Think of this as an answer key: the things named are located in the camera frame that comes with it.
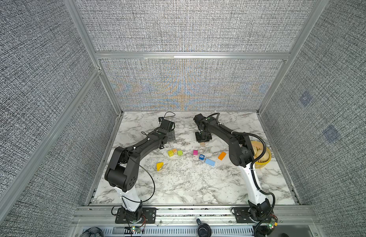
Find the light blue rectangular block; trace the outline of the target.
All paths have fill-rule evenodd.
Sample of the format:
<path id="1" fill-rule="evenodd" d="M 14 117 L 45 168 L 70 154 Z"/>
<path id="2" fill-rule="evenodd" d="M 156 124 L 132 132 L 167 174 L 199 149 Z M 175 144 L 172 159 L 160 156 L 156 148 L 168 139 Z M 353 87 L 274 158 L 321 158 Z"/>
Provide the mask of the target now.
<path id="1" fill-rule="evenodd" d="M 205 163 L 208 164 L 208 165 L 210 165 L 210 166 L 212 166 L 212 167 L 214 167 L 216 165 L 216 162 L 213 161 L 213 160 L 211 160 L 211 159 L 206 159 L 205 160 Z"/>

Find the orange rectangular block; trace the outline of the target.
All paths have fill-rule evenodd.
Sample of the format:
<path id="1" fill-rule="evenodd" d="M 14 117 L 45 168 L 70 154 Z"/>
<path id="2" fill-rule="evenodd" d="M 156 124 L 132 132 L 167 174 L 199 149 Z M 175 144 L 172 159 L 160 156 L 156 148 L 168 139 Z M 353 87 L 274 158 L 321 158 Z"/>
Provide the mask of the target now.
<path id="1" fill-rule="evenodd" d="M 225 156 L 226 156 L 226 153 L 225 152 L 221 152 L 220 155 L 218 156 L 218 159 L 220 161 L 222 161 L 225 158 Z"/>

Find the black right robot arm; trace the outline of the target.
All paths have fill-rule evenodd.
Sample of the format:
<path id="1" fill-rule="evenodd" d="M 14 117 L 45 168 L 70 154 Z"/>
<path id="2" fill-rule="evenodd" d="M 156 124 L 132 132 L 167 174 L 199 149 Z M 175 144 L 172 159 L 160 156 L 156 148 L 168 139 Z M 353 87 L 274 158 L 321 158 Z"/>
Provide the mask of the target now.
<path id="1" fill-rule="evenodd" d="M 229 159 L 240 168 L 247 186 L 250 218 L 254 222 L 263 222 L 272 214 L 275 205 L 275 199 L 272 202 L 268 199 L 268 196 L 274 198 L 274 194 L 261 189 L 255 168 L 255 163 L 267 151 L 266 143 L 255 134 L 237 132 L 226 127 L 219 122 L 219 115 L 219 113 L 207 117 L 202 114 L 195 115 L 193 121 L 198 127 L 198 132 L 195 133 L 196 140 L 199 143 L 209 142 L 214 134 L 228 145 Z M 260 140 L 263 145 L 262 154 L 257 158 L 254 158 L 251 136 Z"/>

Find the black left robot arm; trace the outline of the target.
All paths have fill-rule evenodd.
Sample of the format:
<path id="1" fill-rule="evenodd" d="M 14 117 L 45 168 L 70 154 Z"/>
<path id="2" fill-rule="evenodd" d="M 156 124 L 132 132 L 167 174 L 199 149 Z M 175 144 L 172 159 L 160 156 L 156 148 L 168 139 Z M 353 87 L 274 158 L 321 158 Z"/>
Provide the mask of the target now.
<path id="1" fill-rule="evenodd" d="M 120 213 L 125 220 L 135 222 L 141 219 L 143 200 L 137 194 L 135 184 L 138 179 L 141 160 L 157 149 L 163 149 L 169 141 L 175 140 L 174 129 L 156 128 L 142 141 L 123 148 L 115 148 L 107 170 L 105 180 L 122 198 Z"/>

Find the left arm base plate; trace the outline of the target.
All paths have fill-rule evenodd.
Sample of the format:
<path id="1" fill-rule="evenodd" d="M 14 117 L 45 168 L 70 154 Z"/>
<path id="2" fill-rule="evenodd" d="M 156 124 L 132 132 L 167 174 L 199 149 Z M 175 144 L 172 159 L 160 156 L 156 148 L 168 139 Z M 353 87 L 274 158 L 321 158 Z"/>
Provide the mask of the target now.
<path id="1" fill-rule="evenodd" d="M 156 220 L 157 209 L 141 207 L 135 212 L 130 212 L 121 207 L 115 216 L 116 224 L 154 224 Z"/>

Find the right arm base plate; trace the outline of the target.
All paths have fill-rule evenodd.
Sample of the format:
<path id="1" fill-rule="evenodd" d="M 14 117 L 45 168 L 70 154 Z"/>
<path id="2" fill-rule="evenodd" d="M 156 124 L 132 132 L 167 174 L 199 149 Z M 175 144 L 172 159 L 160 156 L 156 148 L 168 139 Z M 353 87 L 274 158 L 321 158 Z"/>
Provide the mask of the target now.
<path id="1" fill-rule="evenodd" d="M 263 223 L 270 223 L 272 219 L 276 219 L 277 216 L 272 212 L 268 215 L 268 211 L 263 214 L 257 216 L 257 219 L 254 220 L 252 214 L 250 213 L 250 207 L 232 207 L 231 213 L 234 215 L 237 223 L 252 223 L 258 224 L 263 218 Z"/>

